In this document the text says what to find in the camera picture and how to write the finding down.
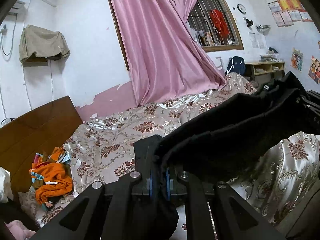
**window frame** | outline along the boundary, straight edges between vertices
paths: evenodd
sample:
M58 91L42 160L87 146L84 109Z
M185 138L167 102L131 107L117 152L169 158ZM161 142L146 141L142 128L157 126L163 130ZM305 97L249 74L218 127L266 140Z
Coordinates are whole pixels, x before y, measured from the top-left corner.
M231 31L233 31L233 35L238 41L238 44L235 45L218 45L218 46L204 46L201 47L205 52L215 52L215 51L226 51L226 50L243 50L243 43L242 39L238 30L238 26L236 24L236 21L231 13L230 7L228 6L226 0L218 0L222 8L224 8L225 16L228 20L229 27L231 28Z
M123 55L123 57L124 57L125 67L127 68L127 71L129 72L130 69L129 69L128 59L127 59L127 54L126 54L126 52L125 52L125 48L124 48L124 44L123 44L123 41L122 41L122 37L121 37L121 33L120 33L118 21L117 21L117 18L116 18L115 10L114 10L114 8L113 8L113 5L112 5L112 3L111 3L111 0L108 0L108 2L109 2L110 10L111 10L111 15L112 15L113 23L115 24L116 33L117 33L117 36L118 36L118 41L119 41L119 44L120 44L120 48L121 48L121 51L122 51L122 55Z

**wall clock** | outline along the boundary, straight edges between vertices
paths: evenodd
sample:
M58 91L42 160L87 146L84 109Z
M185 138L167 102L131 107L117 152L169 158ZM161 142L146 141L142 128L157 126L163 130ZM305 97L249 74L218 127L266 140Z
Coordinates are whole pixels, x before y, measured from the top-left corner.
M239 10L241 13L246 14L247 9L246 9L242 4L239 3L239 4L237 5L237 8L238 8L238 10Z

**dark blue backpack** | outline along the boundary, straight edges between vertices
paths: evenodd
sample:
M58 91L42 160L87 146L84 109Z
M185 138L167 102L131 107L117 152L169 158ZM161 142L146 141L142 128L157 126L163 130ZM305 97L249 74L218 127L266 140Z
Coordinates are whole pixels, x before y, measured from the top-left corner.
M230 72L236 72L240 75L244 75L245 72L245 65L244 65L244 59L242 57L234 56L233 58L233 68L230 70ZM230 59L227 71L225 75L227 75L229 69L232 67L232 60Z

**peeling pink paint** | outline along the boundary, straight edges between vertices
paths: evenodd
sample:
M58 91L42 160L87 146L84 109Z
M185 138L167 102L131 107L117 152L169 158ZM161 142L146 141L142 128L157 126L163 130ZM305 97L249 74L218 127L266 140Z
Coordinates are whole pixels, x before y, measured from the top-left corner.
M94 97L91 105L76 106L76 110L83 121L88 121L95 113L100 117L104 117L113 113L123 112L132 107L137 107L137 103L132 83L129 81L120 87L116 85L99 93Z

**wooden desk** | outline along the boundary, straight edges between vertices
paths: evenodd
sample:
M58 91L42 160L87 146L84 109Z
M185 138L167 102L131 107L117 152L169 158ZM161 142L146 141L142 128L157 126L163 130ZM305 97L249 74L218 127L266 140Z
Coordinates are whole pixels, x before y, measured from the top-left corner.
M285 70L285 66L284 66L285 62L283 61L279 61L279 62L249 62L249 63L245 63L245 73L244 76L249 76L251 77L251 80L255 80L256 76L260 76L260 75L265 75L265 74L271 74L271 73L276 73L276 72L282 72L282 77L284 77L284 70ZM273 70L272 66L276 66L279 67L279 70ZM262 68L265 71L264 72L257 72L256 68Z

